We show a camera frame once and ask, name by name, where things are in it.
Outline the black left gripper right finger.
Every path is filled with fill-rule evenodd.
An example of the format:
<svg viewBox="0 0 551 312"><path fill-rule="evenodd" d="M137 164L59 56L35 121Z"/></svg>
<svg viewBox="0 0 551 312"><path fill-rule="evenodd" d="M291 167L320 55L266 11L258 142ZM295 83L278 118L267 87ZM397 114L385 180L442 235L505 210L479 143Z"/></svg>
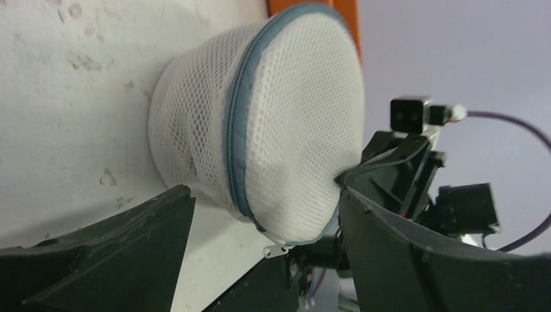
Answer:
<svg viewBox="0 0 551 312"><path fill-rule="evenodd" d="M549 311L550 255L486 250L346 188L339 202L361 311Z"/></svg>

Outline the white mesh cylindrical laundry bag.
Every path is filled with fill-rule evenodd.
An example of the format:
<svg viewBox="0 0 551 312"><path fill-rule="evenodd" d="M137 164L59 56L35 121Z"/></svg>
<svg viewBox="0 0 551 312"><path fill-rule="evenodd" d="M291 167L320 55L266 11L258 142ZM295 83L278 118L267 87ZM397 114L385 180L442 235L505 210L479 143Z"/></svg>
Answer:
<svg viewBox="0 0 551 312"><path fill-rule="evenodd" d="M337 219L337 176L360 163L364 93L344 20L300 3L169 63L149 108L152 157L168 187L284 249L312 244Z"/></svg>

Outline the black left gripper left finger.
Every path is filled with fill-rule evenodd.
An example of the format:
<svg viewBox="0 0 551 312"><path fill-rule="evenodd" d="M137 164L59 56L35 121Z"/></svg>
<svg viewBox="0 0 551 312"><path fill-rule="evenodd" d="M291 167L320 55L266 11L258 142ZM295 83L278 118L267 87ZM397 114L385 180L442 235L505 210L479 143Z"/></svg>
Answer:
<svg viewBox="0 0 551 312"><path fill-rule="evenodd" d="M179 185L28 248L1 250L2 311L169 311L195 199Z"/></svg>

